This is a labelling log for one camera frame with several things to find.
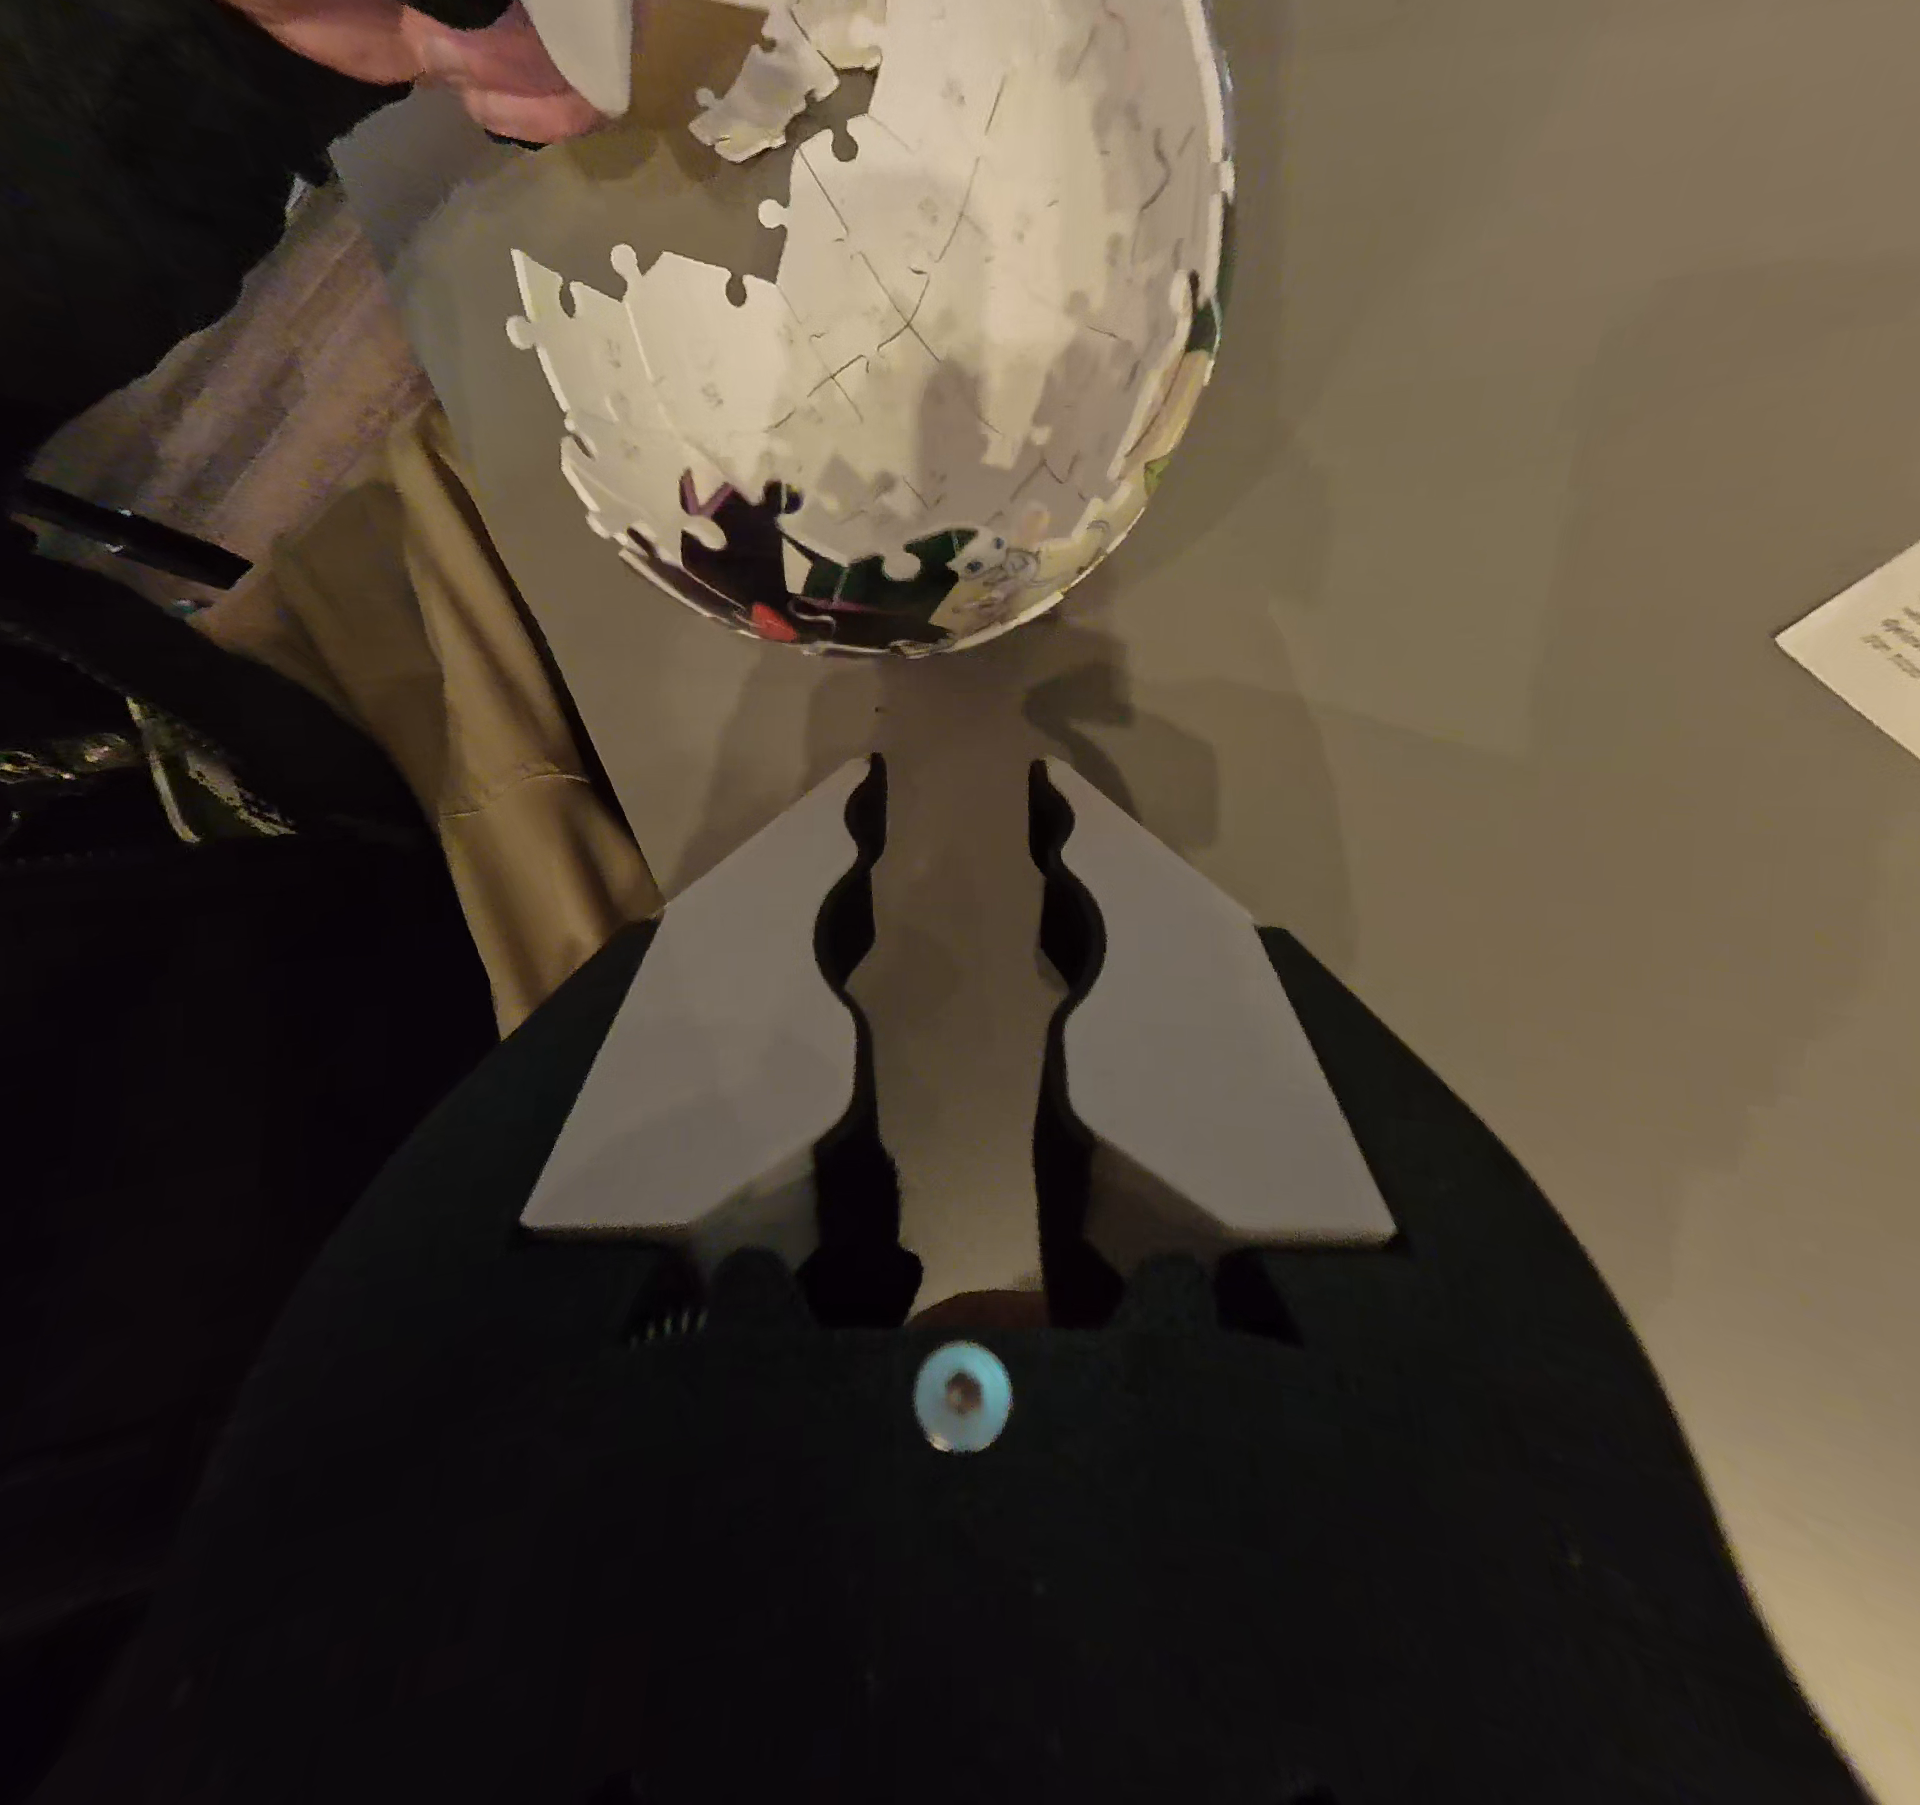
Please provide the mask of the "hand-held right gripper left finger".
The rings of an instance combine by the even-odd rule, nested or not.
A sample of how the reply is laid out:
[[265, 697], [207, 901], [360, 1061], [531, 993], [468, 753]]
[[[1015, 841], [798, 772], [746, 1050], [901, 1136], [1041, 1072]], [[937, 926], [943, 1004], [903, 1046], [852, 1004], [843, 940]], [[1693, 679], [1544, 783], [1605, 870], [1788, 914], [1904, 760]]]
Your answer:
[[659, 1248], [690, 1287], [776, 1257], [827, 1328], [894, 1328], [903, 1244], [872, 1031], [879, 756], [840, 766], [667, 901], [540, 1178], [525, 1231]]

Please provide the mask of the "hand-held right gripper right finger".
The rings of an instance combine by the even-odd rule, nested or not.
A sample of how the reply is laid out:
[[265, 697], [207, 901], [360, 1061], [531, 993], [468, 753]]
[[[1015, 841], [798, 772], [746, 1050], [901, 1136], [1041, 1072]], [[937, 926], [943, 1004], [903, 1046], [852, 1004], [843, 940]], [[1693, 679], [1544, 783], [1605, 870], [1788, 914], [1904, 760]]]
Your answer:
[[1185, 1258], [1227, 1314], [1281, 1251], [1380, 1251], [1398, 1226], [1258, 924], [1081, 772], [1036, 761], [1037, 944], [1063, 983], [1033, 1136], [1049, 1319], [1098, 1328]]

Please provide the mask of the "colourful puzzle piece chunk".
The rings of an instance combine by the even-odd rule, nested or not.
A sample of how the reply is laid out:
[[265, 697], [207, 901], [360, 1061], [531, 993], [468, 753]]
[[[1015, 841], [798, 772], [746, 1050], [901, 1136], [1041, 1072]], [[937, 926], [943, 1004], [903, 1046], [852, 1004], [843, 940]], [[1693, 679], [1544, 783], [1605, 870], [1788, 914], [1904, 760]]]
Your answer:
[[732, 85], [696, 92], [690, 138], [729, 162], [778, 149], [844, 74], [879, 70], [885, 19], [886, 0], [793, 0], [768, 14]]

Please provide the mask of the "partly built puzzle ball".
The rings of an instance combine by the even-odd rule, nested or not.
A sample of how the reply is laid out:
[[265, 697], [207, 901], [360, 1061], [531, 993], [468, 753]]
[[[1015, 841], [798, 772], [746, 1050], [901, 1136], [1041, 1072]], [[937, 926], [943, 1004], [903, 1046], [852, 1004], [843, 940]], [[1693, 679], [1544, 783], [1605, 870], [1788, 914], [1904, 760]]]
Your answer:
[[879, 70], [723, 162], [770, 276], [617, 244], [603, 292], [513, 253], [507, 342], [589, 531], [694, 616], [816, 656], [1044, 618], [1213, 376], [1235, 153], [1206, 0], [886, 0]]

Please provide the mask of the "person's left forearm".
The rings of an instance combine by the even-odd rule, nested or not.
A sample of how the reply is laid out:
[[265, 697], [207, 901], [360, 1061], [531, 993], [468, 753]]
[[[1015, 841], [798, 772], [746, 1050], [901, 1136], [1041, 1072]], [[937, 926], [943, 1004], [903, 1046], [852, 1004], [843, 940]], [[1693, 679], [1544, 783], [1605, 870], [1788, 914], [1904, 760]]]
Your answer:
[[404, 95], [222, 0], [2, 0], [4, 427], [37, 442], [222, 318], [296, 182]]

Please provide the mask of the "person's leg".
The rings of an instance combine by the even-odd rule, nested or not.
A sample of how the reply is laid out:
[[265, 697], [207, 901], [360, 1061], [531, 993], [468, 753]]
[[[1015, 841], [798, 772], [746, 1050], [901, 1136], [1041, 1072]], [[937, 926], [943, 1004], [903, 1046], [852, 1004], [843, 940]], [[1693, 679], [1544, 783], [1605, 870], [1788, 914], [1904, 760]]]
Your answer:
[[659, 914], [440, 406], [397, 424], [200, 628], [393, 761], [445, 857], [500, 1037]]

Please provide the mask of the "dark glossy object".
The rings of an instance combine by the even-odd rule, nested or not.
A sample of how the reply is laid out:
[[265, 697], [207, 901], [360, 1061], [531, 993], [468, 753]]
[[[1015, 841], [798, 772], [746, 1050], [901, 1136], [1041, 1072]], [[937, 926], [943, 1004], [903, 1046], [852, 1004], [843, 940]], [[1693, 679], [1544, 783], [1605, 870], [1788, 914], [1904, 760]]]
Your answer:
[[432, 841], [397, 766], [307, 689], [185, 620], [77, 571], [30, 563], [4, 594], [4, 652], [32, 654], [160, 716], [192, 761], [229, 773], [239, 809], [293, 836]]

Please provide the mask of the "white instruction leaflet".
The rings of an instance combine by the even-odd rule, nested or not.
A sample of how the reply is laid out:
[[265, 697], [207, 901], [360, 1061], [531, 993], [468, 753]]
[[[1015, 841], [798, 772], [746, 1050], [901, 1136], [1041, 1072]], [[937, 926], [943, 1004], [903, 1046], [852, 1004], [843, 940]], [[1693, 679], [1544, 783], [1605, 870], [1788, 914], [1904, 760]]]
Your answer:
[[1774, 638], [1818, 685], [1918, 757], [1918, 546]]

